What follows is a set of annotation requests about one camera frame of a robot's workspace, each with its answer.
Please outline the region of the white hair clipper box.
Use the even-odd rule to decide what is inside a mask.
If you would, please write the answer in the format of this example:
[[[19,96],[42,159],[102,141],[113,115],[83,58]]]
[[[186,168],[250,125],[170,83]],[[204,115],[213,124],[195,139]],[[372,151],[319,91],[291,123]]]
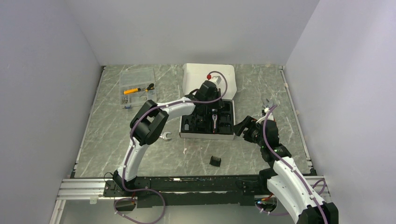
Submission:
[[[236,94],[232,65],[186,63],[182,90],[199,103],[191,115],[180,119],[181,138],[233,140]]]

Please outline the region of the black silver hair clipper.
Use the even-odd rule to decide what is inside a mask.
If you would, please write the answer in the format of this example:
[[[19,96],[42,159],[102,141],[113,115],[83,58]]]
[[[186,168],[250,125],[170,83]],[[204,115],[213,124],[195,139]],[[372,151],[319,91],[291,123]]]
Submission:
[[[213,114],[212,115],[212,121],[213,121],[213,133],[216,133],[216,131],[217,131],[217,119],[218,119],[218,116],[217,116],[217,114]]]

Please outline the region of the black comb guard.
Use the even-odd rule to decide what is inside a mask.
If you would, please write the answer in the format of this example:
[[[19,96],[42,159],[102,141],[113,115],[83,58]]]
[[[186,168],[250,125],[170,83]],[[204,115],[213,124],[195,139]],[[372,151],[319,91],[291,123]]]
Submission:
[[[211,156],[209,164],[215,167],[221,166],[221,158],[217,156]]]

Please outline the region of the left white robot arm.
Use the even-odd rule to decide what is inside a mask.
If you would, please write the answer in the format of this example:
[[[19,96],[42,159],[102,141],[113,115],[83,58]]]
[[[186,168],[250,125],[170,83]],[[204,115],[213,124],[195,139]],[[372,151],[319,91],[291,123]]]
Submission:
[[[156,142],[168,120],[191,115],[200,105],[219,107],[228,84],[221,90],[214,81],[204,81],[200,88],[184,97],[165,103],[146,101],[130,123],[130,143],[121,166],[114,172],[116,190],[122,196],[134,190],[137,171],[148,147]]]

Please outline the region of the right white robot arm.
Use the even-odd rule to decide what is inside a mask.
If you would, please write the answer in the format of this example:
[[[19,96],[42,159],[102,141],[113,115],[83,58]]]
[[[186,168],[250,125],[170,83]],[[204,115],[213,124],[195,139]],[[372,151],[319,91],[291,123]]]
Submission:
[[[339,211],[308,183],[297,168],[288,149],[280,143],[279,130],[273,119],[259,121],[250,116],[233,126],[236,136],[260,147],[269,168],[259,172],[257,187],[272,193],[285,207],[296,224],[337,224]]]

